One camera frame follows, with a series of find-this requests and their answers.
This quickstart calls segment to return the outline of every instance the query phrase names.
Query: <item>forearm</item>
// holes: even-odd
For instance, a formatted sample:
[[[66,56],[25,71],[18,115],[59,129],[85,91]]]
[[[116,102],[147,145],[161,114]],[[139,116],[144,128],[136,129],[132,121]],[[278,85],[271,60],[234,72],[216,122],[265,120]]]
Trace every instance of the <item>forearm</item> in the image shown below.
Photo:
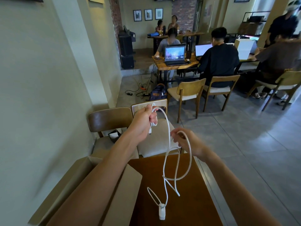
[[[98,225],[135,144],[125,132],[74,190],[47,226]]]
[[[214,152],[205,160],[238,225],[280,225]]]

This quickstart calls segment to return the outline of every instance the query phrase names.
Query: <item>hair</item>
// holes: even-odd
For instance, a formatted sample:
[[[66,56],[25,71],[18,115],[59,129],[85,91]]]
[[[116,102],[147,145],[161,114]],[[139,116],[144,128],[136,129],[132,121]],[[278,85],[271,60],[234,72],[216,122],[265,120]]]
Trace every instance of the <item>hair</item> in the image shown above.
[[[158,26],[160,26],[160,24],[162,24],[163,20],[158,20]]]
[[[215,38],[217,41],[224,40],[226,38],[226,35],[227,30],[224,27],[216,28],[211,32],[211,37]]]
[[[279,30],[278,35],[280,35],[283,39],[289,39],[291,38],[292,34],[294,33],[294,31],[292,29],[282,29]]]
[[[168,37],[170,37],[171,35],[175,35],[175,37],[177,37],[178,35],[178,30],[176,28],[171,28],[168,30]]]
[[[173,15],[171,18],[175,17],[175,21],[178,21],[178,18],[176,15]]]

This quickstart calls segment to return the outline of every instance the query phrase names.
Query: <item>gray tile floor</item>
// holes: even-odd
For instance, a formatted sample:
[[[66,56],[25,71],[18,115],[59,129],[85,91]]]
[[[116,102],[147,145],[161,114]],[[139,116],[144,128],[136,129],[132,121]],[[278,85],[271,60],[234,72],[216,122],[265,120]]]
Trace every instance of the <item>gray tile floor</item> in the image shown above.
[[[125,91],[137,90],[138,83],[146,83],[149,77],[123,77],[117,106],[143,102]],[[233,92],[224,112],[224,97],[217,96],[209,99],[203,113],[201,98],[199,117],[195,119],[195,104],[189,100],[182,105],[181,121],[177,124],[179,105],[172,99],[168,118],[175,127],[192,129],[210,145],[281,224],[301,225],[301,98],[285,111],[275,105],[277,101],[273,99],[261,112],[265,100],[245,99]],[[203,162],[197,163],[223,224],[236,225],[209,168]]]

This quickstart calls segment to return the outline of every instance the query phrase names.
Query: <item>person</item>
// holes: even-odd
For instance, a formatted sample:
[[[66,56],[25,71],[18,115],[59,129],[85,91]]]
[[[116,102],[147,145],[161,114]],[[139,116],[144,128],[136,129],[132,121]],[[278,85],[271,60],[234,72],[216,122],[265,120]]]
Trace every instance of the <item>person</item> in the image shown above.
[[[273,23],[268,30],[265,48],[276,42],[275,39],[277,35],[280,34],[280,31],[286,30],[292,31],[293,33],[295,32],[299,21],[294,13],[300,5],[301,3],[299,0],[290,2],[287,6],[287,13],[273,20]]]
[[[201,57],[198,65],[200,79],[206,78],[206,85],[209,86],[213,76],[234,75],[234,69],[239,64],[238,51],[233,45],[224,43],[227,30],[224,27],[216,28],[211,32],[212,48],[209,48]],[[212,87],[223,88],[231,85],[232,82],[215,82]]]
[[[156,26],[156,32],[163,31],[163,20],[158,20],[158,26]]]
[[[155,120],[156,114],[152,112],[151,105],[139,110],[108,155],[72,192],[47,226],[97,226],[131,154],[147,137],[150,122]],[[238,225],[281,225],[243,186],[223,160],[191,130],[172,130],[174,142],[178,142],[188,151],[186,140],[177,134],[180,130],[185,132],[189,139],[192,155],[208,165]]]
[[[155,56],[159,56],[160,53],[162,54],[162,56],[165,56],[165,48],[168,45],[177,45],[177,44],[181,44],[181,42],[176,39],[177,35],[178,35],[178,31],[175,28],[170,28],[167,32],[168,38],[163,39],[160,42],[160,45],[158,47],[158,50],[155,54]],[[175,70],[170,70],[167,73],[167,80],[171,80],[173,77],[173,73],[175,72]]]
[[[180,27],[179,27],[177,21],[178,21],[177,16],[173,15],[171,17],[171,23],[168,25],[168,30],[170,30],[171,28],[175,28],[178,31]]]
[[[263,50],[257,48],[253,61],[260,61],[258,72],[250,76],[248,90],[255,84],[255,80],[275,85],[275,81],[284,73],[285,69],[294,68],[300,56],[301,42],[291,41],[292,29],[280,30],[275,43]],[[258,90],[253,91],[254,98],[265,98],[271,90],[265,87],[261,95]]]

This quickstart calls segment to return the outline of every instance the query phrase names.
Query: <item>black shirt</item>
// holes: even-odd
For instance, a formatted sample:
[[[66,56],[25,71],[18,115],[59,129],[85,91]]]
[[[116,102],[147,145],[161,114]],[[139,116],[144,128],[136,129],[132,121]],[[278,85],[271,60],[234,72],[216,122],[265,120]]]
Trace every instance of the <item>black shirt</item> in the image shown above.
[[[275,20],[273,20],[273,23],[268,31],[271,33],[270,41],[273,42],[281,30],[292,30],[292,32],[294,32],[297,25],[298,20],[296,16],[291,16],[287,20],[285,19],[285,15],[277,17]]]
[[[221,44],[209,48],[200,60],[199,72],[204,72],[200,78],[206,78],[209,85],[213,76],[234,75],[234,69],[239,64],[238,50],[233,45]],[[227,87],[231,82],[216,82],[212,87]]]

